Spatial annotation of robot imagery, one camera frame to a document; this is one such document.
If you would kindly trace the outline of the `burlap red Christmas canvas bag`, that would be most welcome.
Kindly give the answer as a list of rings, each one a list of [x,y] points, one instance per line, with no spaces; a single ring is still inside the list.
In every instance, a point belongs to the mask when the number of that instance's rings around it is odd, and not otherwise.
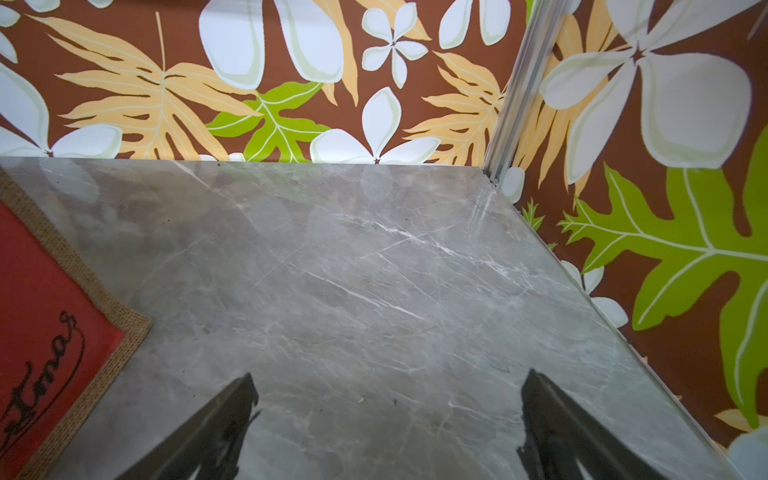
[[[152,326],[1,174],[1,476],[43,479]]]

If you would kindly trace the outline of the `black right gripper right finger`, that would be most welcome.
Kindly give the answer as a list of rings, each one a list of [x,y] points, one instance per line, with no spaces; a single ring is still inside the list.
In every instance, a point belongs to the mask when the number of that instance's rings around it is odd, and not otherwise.
[[[546,375],[521,389],[525,440],[517,454],[531,479],[661,479]]]

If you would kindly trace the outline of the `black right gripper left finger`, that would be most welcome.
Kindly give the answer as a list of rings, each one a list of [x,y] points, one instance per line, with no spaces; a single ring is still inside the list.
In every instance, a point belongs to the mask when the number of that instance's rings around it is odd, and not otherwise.
[[[245,435],[259,416],[252,375],[232,381],[121,479],[234,479]]]

